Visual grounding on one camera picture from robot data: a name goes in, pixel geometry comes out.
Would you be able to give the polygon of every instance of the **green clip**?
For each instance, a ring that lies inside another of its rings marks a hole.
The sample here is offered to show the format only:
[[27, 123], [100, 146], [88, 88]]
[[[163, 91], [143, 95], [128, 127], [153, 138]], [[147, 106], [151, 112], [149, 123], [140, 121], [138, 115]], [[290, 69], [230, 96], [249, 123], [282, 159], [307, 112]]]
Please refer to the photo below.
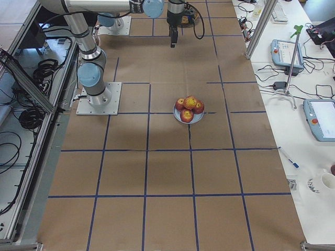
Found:
[[300, 25], [300, 26], [295, 25], [294, 29], [296, 29], [296, 32], [292, 34], [291, 38], [294, 37], [294, 35], [300, 34], [302, 32], [303, 27], [304, 26], [302, 26], [302, 25]]

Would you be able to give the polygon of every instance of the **apple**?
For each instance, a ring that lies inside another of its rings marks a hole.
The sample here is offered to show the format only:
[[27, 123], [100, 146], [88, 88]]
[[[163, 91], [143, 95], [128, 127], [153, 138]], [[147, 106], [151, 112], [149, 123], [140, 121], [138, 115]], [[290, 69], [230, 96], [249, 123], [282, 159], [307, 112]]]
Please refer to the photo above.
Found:
[[180, 119], [185, 123], [190, 123], [193, 119], [193, 112], [189, 109], [184, 108], [180, 112]]
[[184, 107], [186, 109], [193, 109], [197, 104], [197, 99], [194, 96], [188, 96], [184, 100]]
[[175, 108], [176, 108], [178, 111], [181, 111], [181, 110], [184, 109], [184, 100], [185, 100], [185, 98], [179, 98], [179, 99], [176, 101]]
[[195, 107], [192, 109], [194, 114], [200, 114], [202, 112], [204, 112], [205, 110], [205, 105], [204, 103], [198, 99], [197, 104], [195, 105]]

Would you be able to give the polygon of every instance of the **plate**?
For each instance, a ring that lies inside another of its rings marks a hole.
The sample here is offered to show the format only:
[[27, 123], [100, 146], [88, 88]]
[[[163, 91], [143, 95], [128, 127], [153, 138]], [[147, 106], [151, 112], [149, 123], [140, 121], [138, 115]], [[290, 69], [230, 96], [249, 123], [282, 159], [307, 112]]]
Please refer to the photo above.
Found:
[[180, 119], [180, 111], [178, 111], [176, 109], [176, 106], [173, 106], [173, 115], [174, 117], [181, 123], [183, 124], [194, 124], [196, 122], [198, 122], [200, 119], [203, 118], [204, 116], [204, 112], [200, 113], [200, 114], [194, 114], [193, 116], [193, 119], [191, 120], [191, 122], [187, 123], [187, 122], [183, 122], [181, 119]]

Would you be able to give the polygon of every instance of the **table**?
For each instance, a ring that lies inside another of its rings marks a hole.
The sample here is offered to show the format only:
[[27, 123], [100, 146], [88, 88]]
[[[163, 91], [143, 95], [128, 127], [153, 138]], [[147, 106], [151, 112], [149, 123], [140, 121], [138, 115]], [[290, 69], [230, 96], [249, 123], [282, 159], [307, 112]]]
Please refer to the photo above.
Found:
[[[261, 79], [274, 74], [274, 72], [260, 73], [257, 69], [265, 65], [273, 65], [270, 44], [273, 39], [281, 39], [287, 41], [295, 41], [295, 37], [290, 39], [294, 25], [305, 25], [311, 23], [298, 0], [291, 2], [281, 1], [284, 12], [287, 14], [289, 22], [285, 25], [274, 24], [269, 21], [266, 26], [260, 42], [251, 57], [254, 71]], [[243, 15], [243, 12], [235, 7], [237, 16]], [[302, 45], [309, 39], [305, 28], [300, 35], [300, 44]], [[314, 45], [312, 40], [305, 44], [307, 55], [316, 58], [331, 58], [332, 56], [328, 49], [324, 47], [320, 50], [318, 45]], [[333, 63], [325, 64], [321, 71], [313, 71], [312, 74], [307, 74], [306, 70], [296, 77], [292, 77], [291, 84], [296, 85], [308, 93], [315, 93], [315, 85], [331, 85], [335, 87], [335, 82], [332, 79], [334, 76]], [[270, 78], [266, 82], [258, 84], [262, 86], [272, 85], [275, 81], [287, 81], [287, 76], [280, 73], [276, 77]], [[330, 172], [330, 167], [335, 163], [334, 152], [335, 142], [318, 142], [313, 137], [310, 128], [306, 122], [306, 117], [303, 111], [303, 100], [296, 98], [297, 109], [293, 108], [293, 101], [290, 97], [273, 96], [272, 93], [266, 93], [262, 90], [272, 91], [272, 88], [261, 88], [262, 98], [265, 104], [266, 112], [274, 133], [277, 146], [281, 146], [293, 160], [299, 164], [300, 168], [295, 168], [291, 162], [281, 154], [281, 160], [287, 178], [295, 179], [297, 182], [297, 190], [292, 190], [292, 196], [295, 202], [297, 213], [303, 228], [307, 242], [311, 244], [334, 244], [333, 236], [335, 215], [334, 196], [316, 194], [309, 190], [307, 181], [315, 177], [325, 168]], [[294, 96], [299, 96], [306, 99], [317, 98], [315, 95], [307, 95], [300, 92], [294, 86], [290, 87], [290, 93]], [[321, 87], [318, 89], [322, 95], [331, 96], [329, 87]]]

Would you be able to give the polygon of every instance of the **robotic arm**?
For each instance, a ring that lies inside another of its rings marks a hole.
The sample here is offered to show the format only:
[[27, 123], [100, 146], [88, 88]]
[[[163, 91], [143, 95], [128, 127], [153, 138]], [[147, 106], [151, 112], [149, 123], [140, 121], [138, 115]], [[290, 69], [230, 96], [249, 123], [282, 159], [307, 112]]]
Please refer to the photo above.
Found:
[[120, 12], [146, 13], [151, 18], [157, 18], [163, 12], [164, 0], [39, 0], [39, 2], [56, 14], [69, 13], [64, 15], [64, 18], [82, 54], [83, 64], [78, 69], [78, 78], [86, 90], [87, 101], [98, 110], [94, 114], [109, 114], [101, 109], [108, 105], [112, 96], [111, 89], [107, 88], [111, 83], [106, 84], [103, 81], [106, 54], [96, 45], [84, 15], [78, 12], [112, 13], [112, 17], [118, 16]]
[[169, 24], [169, 36], [171, 48], [174, 48], [178, 40], [178, 25], [182, 23], [185, 12], [184, 2], [181, 0], [169, 0], [167, 4], [167, 23]]

